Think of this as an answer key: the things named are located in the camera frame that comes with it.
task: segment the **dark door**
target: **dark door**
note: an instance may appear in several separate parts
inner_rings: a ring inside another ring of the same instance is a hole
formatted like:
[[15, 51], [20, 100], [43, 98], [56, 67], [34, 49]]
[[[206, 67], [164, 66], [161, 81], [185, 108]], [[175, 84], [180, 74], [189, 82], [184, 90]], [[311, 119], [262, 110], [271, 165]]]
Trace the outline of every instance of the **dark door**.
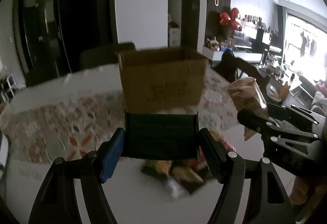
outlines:
[[58, 0], [60, 32], [72, 72], [80, 70], [80, 54], [116, 43], [114, 0]]
[[69, 72], [56, 28], [56, 0], [19, 0], [19, 23], [27, 86]]
[[182, 0], [181, 45], [197, 49], [200, 0]]

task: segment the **desk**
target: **desk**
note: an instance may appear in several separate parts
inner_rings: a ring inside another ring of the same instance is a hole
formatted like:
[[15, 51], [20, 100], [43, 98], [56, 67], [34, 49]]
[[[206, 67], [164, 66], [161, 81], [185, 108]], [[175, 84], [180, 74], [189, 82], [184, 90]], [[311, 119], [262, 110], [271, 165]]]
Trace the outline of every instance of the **desk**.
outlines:
[[[268, 73], [265, 71], [265, 69], [261, 69], [259, 68], [259, 74], [263, 77], [265, 77], [266, 75], [268, 75]], [[299, 80], [299, 77], [297, 75], [295, 75], [294, 79], [291, 80], [291, 76], [292, 76], [292, 71], [287, 70], [284, 76], [276, 76], [276, 75], [270, 75], [271, 79], [270, 79], [270, 84], [276, 88], [277, 92], [279, 93], [283, 86], [285, 85], [286, 82], [288, 82], [288, 84], [290, 85], [290, 89], [289, 90], [293, 90], [296, 87], [298, 87], [299, 85], [302, 84], [302, 82]], [[272, 104], [276, 104], [276, 105], [282, 105], [283, 102], [286, 100], [286, 98], [289, 95], [289, 92], [287, 94], [287, 96], [285, 96], [281, 102], [275, 102], [272, 99], [270, 99], [267, 95], [266, 90], [261, 90], [262, 94], [264, 95], [264, 98], [266, 100], [266, 102], [272, 103]]]

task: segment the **paper bag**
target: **paper bag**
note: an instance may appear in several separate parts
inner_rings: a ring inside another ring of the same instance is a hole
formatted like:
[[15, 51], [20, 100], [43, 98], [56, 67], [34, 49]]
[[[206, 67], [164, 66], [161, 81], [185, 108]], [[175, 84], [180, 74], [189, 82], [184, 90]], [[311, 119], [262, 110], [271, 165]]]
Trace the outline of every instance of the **paper bag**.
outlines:
[[[227, 87], [227, 92], [231, 96], [237, 111], [248, 109], [253, 111], [257, 116], [268, 118], [267, 104], [256, 83], [255, 78], [247, 77], [238, 79]], [[257, 132], [245, 128], [244, 140], [250, 139]]]

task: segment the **white cabinet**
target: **white cabinet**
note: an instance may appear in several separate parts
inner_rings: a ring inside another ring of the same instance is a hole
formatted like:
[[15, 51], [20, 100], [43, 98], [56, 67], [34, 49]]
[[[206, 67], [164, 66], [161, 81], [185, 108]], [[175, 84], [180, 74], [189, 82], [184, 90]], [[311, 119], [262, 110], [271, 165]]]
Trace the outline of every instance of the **white cabinet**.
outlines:
[[180, 46], [180, 29], [171, 28], [169, 31], [169, 46], [179, 47]]

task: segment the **green fabric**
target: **green fabric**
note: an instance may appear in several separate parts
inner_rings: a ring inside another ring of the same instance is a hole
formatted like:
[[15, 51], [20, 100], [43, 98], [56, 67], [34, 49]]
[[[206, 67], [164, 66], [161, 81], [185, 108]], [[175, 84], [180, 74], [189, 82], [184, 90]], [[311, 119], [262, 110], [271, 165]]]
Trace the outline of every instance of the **green fabric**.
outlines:
[[197, 115], [126, 113], [125, 126], [123, 156], [150, 160], [197, 157]]

